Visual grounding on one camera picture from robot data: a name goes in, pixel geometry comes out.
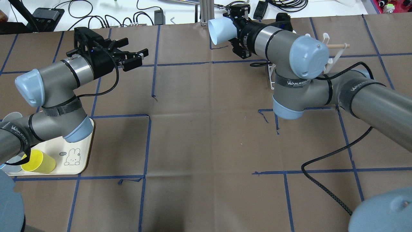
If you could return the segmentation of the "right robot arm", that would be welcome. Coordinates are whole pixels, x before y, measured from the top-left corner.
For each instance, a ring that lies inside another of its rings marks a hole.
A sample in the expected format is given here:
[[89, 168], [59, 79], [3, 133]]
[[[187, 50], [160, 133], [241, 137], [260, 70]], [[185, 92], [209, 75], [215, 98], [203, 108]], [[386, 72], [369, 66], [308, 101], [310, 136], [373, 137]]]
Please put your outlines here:
[[149, 47], [149, 64], [121, 74], [95, 113], [108, 126], [113, 171], [140, 175], [139, 232], [347, 231], [349, 215], [302, 173], [301, 164], [353, 141], [367, 128], [332, 99], [355, 70], [312, 80], [326, 90], [296, 120], [270, 110], [263, 68], [224, 61], [200, 25], [114, 28], [126, 50]]

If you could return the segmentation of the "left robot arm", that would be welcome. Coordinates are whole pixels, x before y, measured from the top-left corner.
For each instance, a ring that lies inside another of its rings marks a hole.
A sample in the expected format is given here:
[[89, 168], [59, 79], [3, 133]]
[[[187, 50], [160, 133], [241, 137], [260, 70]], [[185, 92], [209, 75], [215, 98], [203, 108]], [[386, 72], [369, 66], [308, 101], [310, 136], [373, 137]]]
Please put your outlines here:
[[34, 160], [32, 147], [62, 137], [78, 142], [94, 130], [81, 97], [74, 90], [119, 68], [128, 72], [142, 66], [147, 48], [122, 51], [128, 38], [105, 39], [87, 27], [74, 29], [74, 49], [67, 58], [18, 76], [15, 85], [25, 101], [40, 112], [27, 117], [7, 115], [1, 121], [1, 165], [19, 166]]

